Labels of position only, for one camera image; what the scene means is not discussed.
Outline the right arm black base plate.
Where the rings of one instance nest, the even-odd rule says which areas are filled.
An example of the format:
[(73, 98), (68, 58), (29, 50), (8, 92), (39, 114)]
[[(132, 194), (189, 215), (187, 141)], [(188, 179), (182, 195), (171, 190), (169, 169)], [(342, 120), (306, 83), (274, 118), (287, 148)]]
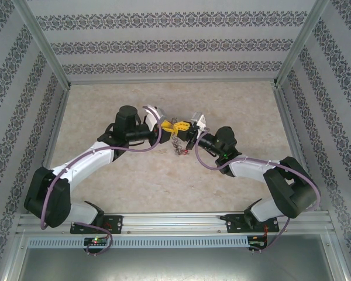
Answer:
[(228, 233), (279, 232), (278, 223), (275, 223), (276, 218), (260, 222), (251, 215), (226, 214), (220, 216), (219, 219), (225, 221)]

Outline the aluminium side rail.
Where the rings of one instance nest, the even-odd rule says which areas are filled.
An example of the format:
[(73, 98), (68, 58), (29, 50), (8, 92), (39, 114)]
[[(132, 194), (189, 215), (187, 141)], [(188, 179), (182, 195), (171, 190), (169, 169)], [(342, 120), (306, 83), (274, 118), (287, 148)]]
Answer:
[(298, 139), (296, 128), (293, 124), (290, 111), (288, 109), (284, 94), (281, 88), (272, 86), (274, 98), (280, 114), (281, 121), (285, 130), (287, 141), (290, 147), (292, 156), (300, 163), (306, 172), (309, 172), (304, 155), (302, 153), (301, 144)]
[(57, 109), (57, 115), (56, 115), (55, 120), (53, 122), (53, 125), (51, 127), (48, 144), (46, 146), (46, 151), (45, 151), (45, 154), (43, 157), (43, 162), (40, 165), (40, 167), (50, 167), (50, 164), (51, 164), (51, 161), (53, 158), (54, 149), (56, 147), (56, 142), (57, 142), (57, 138), (59, 135), (61, 123), (63, 120), (64, 111), (65, 111), (65, 108), (67, 105), (69, 92), (70, 92), (69, 88), (64, 90), (62, 99), (59, 102), (58, 109)]

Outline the aluminium frame post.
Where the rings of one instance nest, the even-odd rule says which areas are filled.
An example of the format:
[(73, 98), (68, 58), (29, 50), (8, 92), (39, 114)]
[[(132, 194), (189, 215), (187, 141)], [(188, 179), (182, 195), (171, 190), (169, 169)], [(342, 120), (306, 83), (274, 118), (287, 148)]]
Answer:
[(58, 81), (60, 82), (63, 89), (68, 90), (70, 88), (70, 81), (67, 78), (65, 71), (62, 68), (59, 60), (56, 57), (55, 52), (53, 51), (51, 44), (47, 40), (46, 35), (42, 31), (40, 24), (38, 23), (36, 17), (31, 11), (26, 0), (11, 0), (18, 10), (22, 20), (29, 29), (32, 37), (34, 38), (37, 46), (40, 51), (43, 53), (47, 62), (49, 63), (53, 73), (56, 75)]
[(313, 28), (316, 23), (319, 21), (319, 18), (323, 14), (327, 4), (330, 0), (315, 0), (315, 3), (310, 10), (305, 22), (297, 35), (293, 45), (290, 48), (289, 53), (287, 54), (283, 64), (276, 76), (276, 78), (272, 82), (273, 88), (278, 88), (284, 82), (288, 73), (290, 72), (292, 66), (294, 65), (298, 55), (306, 44), (308, 38), (310, 37)]

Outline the aluminium frame leg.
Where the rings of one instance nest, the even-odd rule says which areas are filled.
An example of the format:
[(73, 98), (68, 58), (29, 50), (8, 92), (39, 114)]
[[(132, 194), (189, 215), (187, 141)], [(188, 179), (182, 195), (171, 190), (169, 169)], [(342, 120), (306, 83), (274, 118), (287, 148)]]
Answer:
[(15, 234), (9, 252), (3, 259), (0, 281), (19, 281), (28, 243), (29, 238), (26, 231)]
[(332, 280), (351, 281), (351, 273), (336, 234), (325, 233), (321, 235), (321, 240), (331, 270)]

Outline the aluminium mounting rail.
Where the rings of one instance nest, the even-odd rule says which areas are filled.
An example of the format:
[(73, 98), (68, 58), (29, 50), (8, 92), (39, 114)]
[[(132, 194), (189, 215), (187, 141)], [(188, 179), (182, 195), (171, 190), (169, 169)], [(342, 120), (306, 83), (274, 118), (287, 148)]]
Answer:
[[(122, 236), (200, 236), (229, 235), (226, 223), (219, 219), (224, 213), (122, 213)], [(325, 234), (335, 232), (331, 216), (327, 211), (311, 211), (290, 220), (280, 217), (275, 220), (283, 234)], [(26, 231), (31, 236), (66, 236), (70, 233), (70, 222), (56, 228), (40, 229), (40, 221), (32, 214), (20, 216), (15, 233)]]

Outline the grey metal sheet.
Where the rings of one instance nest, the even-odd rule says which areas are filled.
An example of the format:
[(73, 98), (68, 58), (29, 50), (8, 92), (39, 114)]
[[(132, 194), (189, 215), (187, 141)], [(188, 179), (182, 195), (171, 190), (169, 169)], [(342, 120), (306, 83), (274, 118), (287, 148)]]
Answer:
[(30, 249), (19, 281), (333, 281), (323, 256), (244, 249)]

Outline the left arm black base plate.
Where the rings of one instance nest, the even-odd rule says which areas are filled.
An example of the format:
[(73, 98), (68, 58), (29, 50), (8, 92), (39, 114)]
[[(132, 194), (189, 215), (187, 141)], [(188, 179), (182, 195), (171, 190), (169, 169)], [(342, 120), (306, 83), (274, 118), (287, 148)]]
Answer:
[(123, 225), (121, 215), (103, 215), (97, 216), (91, 225), (94, 228), (86, 227), (81, 224), (72, 223), (70, 227), (71, 234), (120, 234)]

